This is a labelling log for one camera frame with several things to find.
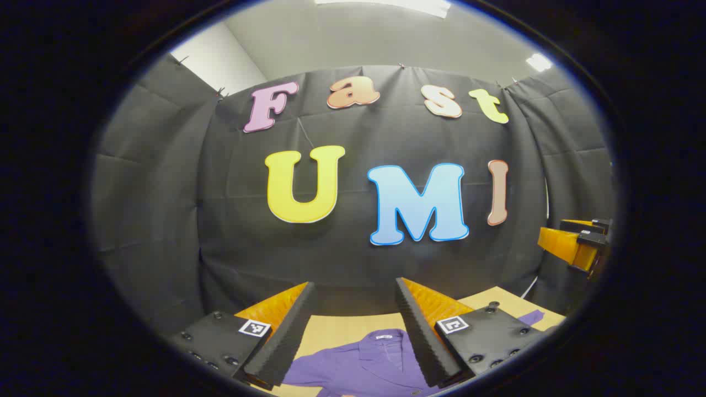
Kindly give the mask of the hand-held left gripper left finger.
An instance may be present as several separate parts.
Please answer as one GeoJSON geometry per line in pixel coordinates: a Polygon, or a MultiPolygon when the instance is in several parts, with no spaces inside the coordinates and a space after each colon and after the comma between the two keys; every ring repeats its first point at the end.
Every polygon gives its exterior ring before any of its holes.
{"type": "Polygon", "coordinates": [[[227,384],[272,390],[290,369],[315,306],[315,283],[302,282],[236,314],[208,313],[169,341],[227,384]]]}

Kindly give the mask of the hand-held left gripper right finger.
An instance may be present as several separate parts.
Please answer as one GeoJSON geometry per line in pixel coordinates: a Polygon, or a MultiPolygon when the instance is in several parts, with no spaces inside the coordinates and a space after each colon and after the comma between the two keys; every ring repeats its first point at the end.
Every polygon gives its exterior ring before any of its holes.
{"type": "Polygon", "coordinates": [[[479,309],[405,277],[395,299],[427,384],[452,386],[511,360],[547,332],[490,302],[479,309]]]}

